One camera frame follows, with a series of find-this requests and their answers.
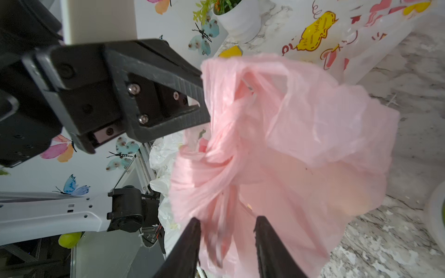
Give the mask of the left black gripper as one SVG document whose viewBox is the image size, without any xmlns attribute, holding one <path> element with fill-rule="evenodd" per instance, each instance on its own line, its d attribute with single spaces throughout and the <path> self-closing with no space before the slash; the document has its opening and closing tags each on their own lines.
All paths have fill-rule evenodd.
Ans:
<svg viewBox="0 0 445 278">
<path fill-rule="evenodd" d="M 49 150 L 61 131 L 94 154 L 122 133 L 103 45 L 63 46 L 40 1 L 1 2 L 1 165 Z"/>
</svg>

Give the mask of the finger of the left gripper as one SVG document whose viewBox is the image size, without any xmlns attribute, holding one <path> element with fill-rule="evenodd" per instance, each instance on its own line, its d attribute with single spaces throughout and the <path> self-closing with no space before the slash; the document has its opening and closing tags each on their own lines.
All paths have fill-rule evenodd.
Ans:
<svg viewBox="0 0 445 278">
<path fill-rule="evenodd" d="M 201 72 L 166 41 L 107 43 L 103 56 L 131 139 L 149 142 L 210 122 Z"/>
</svg>

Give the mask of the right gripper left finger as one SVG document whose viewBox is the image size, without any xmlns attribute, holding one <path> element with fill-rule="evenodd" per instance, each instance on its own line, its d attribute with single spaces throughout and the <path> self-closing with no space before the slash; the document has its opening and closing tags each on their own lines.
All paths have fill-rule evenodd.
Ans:
<svg viewBox="0 0 445 278">
<path fill-rule="evenodd" d="M 194 278 L 199 261 L 201 225 L 192 218 L 153 278 Z"/>
</svg>

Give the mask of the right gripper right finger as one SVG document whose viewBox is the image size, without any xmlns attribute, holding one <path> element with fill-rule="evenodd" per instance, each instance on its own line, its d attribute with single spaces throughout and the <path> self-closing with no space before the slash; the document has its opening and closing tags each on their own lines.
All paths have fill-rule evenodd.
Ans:
<svg viewBox="0 0 445 278">
<path fill-rule="evenodd" d="M 261 278 L 307 278 L 265 216 L 257 217 L 254 232 Z"/>
</svg>

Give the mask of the pink plastic bag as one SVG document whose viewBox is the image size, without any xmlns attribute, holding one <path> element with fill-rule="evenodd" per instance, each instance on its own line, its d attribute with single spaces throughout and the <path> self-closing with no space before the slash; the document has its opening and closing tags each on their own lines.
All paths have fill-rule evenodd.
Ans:
<svg viewBox="0 0 445 278">
<path fill-rule="evenodd" d="M 202 268 L 258 277 L 264 216 L 302 271 L 319 276 L 346 226 L 383 202 L 398 111 L 275 54 L 208 59 L 201 71 L 210 124 L 185 131 L 169 198 L 178 224 L 201 223 Z"/>
</svg>

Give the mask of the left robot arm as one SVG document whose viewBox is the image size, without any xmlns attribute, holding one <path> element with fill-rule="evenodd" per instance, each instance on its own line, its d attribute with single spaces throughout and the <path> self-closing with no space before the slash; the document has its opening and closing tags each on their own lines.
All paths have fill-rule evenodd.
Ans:
<svg viewBox="0 0 445 278">
<path fill-rule="evenodd" d="M 192 1 L 1 2 L 1 244 L 137 231 L 144 143 L 209 120 Z"/>
</svg>

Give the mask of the yellow toy shovel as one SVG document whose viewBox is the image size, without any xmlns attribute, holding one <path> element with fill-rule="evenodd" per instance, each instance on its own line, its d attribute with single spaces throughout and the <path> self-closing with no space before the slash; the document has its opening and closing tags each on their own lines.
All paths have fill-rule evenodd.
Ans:
<svg viewBox="0 0 445 278">
<path fill-rule="evenodd" d="M 238 45 L 235 45 L 219 54 L 220 58 L 229 59 L 231 57 L 241 57 L 243 56 L 243 51 Z"/>
</svg>

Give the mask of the potted flower plant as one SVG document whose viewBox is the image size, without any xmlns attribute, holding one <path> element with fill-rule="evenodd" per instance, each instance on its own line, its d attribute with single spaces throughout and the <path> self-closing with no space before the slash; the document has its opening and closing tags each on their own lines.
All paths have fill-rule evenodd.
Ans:
<svg viewBox="0 0 445 278">
<path fill-rule="evenodd" d="M 205 23 L 212 15 L 228 35 L 239 43 L 254 39 L 261 29 L 261 16 L 257 0 L 199 1 L 193 11 L 195 22 Z"/>
</svg>

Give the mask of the yellow-green ball outside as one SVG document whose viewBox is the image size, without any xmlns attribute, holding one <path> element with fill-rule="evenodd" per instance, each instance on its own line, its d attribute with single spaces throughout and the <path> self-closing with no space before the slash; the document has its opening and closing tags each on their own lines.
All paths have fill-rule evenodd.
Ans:
<svg viewBox="0 0 445 278">
<path fill-rule="evenodd" d="M 80 241 L 82 235 L 83 235 L 82 232 L 63 234 L 63 235 L 60 235 L 60 237 L 58 239 L 58 243 L 63 248 L 73 249 Z"/>
</svg>

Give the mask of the white plastic tray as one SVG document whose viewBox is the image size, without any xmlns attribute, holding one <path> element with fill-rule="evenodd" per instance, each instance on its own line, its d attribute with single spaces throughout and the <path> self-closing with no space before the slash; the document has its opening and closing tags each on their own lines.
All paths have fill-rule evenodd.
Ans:
<svg viewBox="0 0 445 278">
<path fill-rule="evenodd" d="M 424 222 L 431 237 L 442 252 L 445 252 L 445 182 L 431 193 L 425 208 Z"/>
</svg>

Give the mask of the white printed plastic bag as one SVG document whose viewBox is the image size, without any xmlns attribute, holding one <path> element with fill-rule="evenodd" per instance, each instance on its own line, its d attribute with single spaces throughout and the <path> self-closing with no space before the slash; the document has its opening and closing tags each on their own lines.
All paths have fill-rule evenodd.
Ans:
<svg viewBox="0 0 445 278">
<path fill-rule="evenodd" d="M 354 84 L 439 6 L 439 1 L 261 1 L 256 37 L 247 43 L 228 37 L 219 51 L 274 53 Z"/>
</svg>

